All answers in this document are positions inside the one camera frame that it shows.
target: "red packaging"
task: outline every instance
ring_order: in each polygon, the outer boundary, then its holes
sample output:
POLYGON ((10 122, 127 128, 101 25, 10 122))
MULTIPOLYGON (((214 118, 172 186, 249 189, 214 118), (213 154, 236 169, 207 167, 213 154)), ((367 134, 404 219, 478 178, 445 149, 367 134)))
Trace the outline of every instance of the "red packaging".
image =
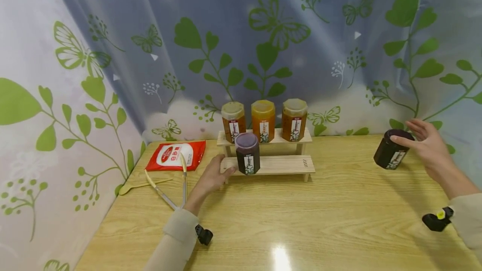
POLYGON ((182 171, 181 155, 188 171, 196 170, 206 150, 206 141, 161 143, 152 155, 147 171, 182 171))

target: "dark purple jar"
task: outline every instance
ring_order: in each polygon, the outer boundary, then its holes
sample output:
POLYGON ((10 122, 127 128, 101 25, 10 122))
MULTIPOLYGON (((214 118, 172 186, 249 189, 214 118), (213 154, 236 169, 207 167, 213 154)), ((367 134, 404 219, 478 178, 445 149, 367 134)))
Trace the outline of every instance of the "dark purple jar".
POLYGON ((256 135, 241 133, 234 138, 238 168, 244 175, 254 175, 259 170, 259 143, 256 135))
POLYGON ((373 160, 384 169, 396 169, 409 148, 401 146, 390 140, 390 136, 396 135, 414 141, 412 134, 401 129, 390 129, 383 135, 382 141, 375 152, 373 160))

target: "jar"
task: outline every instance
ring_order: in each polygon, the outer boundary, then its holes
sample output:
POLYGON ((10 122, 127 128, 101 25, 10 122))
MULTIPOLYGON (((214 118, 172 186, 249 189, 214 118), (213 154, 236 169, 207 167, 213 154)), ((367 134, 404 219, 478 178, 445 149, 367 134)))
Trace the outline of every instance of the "jar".
POLYGON ((373 159, 378 166, 384 169, 396 169, 409 148, 401 146, 390 140, 390 136, 396 135, 414 141, 412 134, 402 129, 390 129, 383 135, 382 141, 375 152, 373 159))
POLYGON ((305 136, 308 105, 304 100, 288 99, 283 103, 282 137, 287 141, 300 141, 305 136))
POLYGON ((246 132, 244 105, 237 101, 225 103, 221 108, 221 115, 223 117, 226 140, 234 143, 234 138, 237 135, 246 132))
POLYGON ((256 135, 241 133, 234 139, 238 169, 244 175, 253 175, 259 170, 259 143, 256 135))
POLYGON ((260 143, 267 143, 274 138, 275 110, 274 103, 269 100, 257 100, 251 104, 253 133, 260 143))

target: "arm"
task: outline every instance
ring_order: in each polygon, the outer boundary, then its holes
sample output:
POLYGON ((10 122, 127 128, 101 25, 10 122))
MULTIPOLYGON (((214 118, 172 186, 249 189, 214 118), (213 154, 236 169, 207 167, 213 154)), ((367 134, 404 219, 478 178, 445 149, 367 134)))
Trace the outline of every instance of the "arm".
POLYGON ((196 245, 194 228, 199 224, 199 210, 207 196, 219 189, 236 169, 220 172, 224 155, 214 157, 194 186, 184 208, 176 210, 164 227, 164 236, 150 257, 145 271, 182 271, 196 245))
POLYGON ((454 215, 450 219, 465 245, 482 264, 482 194, 455 165, 437 129, 418 119, 406 122, 418 141, 392 136, 400 145, 412 148, 421 158, 428 175, 444 190, 454 215))

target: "table surface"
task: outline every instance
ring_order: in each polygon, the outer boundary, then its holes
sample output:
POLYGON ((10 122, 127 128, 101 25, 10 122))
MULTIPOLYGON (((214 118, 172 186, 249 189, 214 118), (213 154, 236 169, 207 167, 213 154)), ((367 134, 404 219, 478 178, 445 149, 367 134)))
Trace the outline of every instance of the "table surface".
MULTIPOLYGON (((453 226, 431 232, 424 214, 447 205, 439 186, 413 153, 397 170, 378 167, 372 156, 381 135, 317 137, 308 144, 316 169, 302 175, 238 176, 210 195, 200 223, 212 230, 209 247, 196 245, 186 270, 481 270, 453 226)), ((159 143, 149 144, 129 183, 145 183, 144 167, 159 143)), ((193 188, 216 141, 195 172, 193 188)), ((262 147, 263 154, 294 151, 294 145, 262 147)), ((182 202, 181 172, 159 186, 182 202)), ((119 196, 102 221, 76 270, 142 270, 162 237, 171 208, 150 187, 119 196)))

